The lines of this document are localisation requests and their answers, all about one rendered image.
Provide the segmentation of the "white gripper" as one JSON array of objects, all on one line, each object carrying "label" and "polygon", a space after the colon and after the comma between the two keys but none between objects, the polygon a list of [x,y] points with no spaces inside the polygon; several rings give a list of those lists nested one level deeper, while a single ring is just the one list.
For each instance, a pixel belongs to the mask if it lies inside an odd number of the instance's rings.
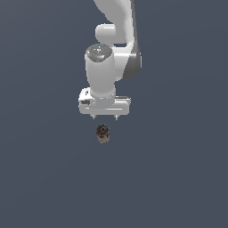
[{"label": "white gripper", "polygon": [[94,98],[90,88],[83,88],[78,97],[78,108],[81,114],[88,114],[92,119],[98,115],[113,115],[115,120],[121,115],[129,113],[131,99],[127,96],[107,96]]}]

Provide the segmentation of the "small dark red can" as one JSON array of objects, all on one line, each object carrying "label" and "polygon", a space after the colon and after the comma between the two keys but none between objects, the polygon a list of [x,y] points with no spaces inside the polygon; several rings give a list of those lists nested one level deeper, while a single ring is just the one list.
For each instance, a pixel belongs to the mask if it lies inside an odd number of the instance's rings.
[{"label": "small dark red can", "polygon": [[97,139],[100,143],[105,144],[110,140],[110,129],[106,124],[100,124],[96,127]]}]

